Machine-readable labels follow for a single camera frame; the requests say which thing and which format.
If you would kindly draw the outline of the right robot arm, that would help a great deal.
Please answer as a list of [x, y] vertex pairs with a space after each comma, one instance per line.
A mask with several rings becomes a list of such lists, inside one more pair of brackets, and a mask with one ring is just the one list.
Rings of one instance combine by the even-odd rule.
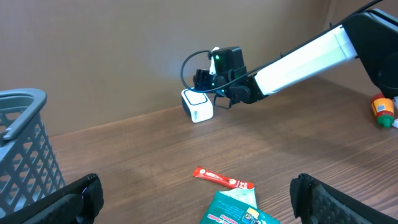
[[198, 69], [193, 91], [251, 104], [339, 64], [360, 59], [372, 83], [397, 97], [397, 18], [379, 9], [353, 14], [275, 61], [247, 70], [240, 47], [207, 51], [209, 70]]

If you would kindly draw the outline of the red sauce bottle green cap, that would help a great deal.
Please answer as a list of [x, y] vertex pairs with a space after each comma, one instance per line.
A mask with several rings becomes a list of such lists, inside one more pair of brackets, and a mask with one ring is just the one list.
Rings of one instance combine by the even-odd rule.
[[394, 103], [391, 99], [386, 98], [382, 93], [373, 96], [371, 108], [376, 117], [378, 125], [383, 128], [390, 128], [394, 121]]

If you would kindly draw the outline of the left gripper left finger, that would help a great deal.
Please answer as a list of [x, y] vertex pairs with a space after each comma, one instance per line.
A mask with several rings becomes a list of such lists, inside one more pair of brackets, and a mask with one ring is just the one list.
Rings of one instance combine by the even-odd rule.
[[104, 205], [98, 174], [88, 174], [17, 212], [3, 224], [93, 223]]

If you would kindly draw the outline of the red coffee stick sachet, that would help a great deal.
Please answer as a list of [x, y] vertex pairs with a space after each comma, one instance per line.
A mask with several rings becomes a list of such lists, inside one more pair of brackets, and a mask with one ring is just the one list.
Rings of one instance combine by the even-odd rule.
[[201, 166], [197, 166], [195, 170], [193, 171], [192, 176], [199, 178], [199, 179], [205, 179], [209, 180], [211, 182], [220, 184], [224, 187], [227, 187], [229, 189], [248, 189], [252, 190], [254, 188], [254, 184], [252, 182], [246, 182], [243, 180], [239, 179], [234, 179], [231, 177], [227, 177], [221, 174], [218, 174], [216, 172], [213, 172], [211, 170], [205, 169]]

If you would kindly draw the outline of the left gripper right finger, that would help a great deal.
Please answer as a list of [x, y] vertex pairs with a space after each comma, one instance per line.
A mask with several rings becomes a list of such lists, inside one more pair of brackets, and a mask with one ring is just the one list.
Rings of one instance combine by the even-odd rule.
[[397, 224], [385, 215], [308, 174], [290, 182], [294, 217], [306, 224]]

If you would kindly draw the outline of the red white small carton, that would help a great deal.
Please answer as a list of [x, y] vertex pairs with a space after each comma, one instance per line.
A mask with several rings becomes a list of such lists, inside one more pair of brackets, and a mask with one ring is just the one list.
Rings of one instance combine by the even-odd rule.
[[393, 127], [398, 128], [398, 119], [395, 119], [392, 125]]

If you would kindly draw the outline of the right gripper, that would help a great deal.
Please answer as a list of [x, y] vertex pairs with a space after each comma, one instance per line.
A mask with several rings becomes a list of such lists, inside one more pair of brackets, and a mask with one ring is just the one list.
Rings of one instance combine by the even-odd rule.
[[249, 96], [249, 88], [243, 85], [248, 76], [246, 68], [229, 69], [219, 75], [211, 75], [209, 70], [197, 69], [193, 76], [192, 90], [217, 93], [223, 96]]

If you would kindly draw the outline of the green snack bag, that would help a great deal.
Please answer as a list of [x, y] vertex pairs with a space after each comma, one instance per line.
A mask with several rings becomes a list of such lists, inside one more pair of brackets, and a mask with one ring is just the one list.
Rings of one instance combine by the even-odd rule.
[[280, 224], [280, 221], [251, 205], [216, 192], [200, 224]]

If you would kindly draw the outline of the light blue wipes pack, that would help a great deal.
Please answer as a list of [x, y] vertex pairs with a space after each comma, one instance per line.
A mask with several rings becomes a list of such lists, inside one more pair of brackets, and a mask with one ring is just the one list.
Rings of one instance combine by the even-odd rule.
[[227, 191], [220, 191], [221, 194], [234, 198], [240, 202], [246, 203], [254, 208], [257, 208], [255, 188], [253, 189], [232, 189]]

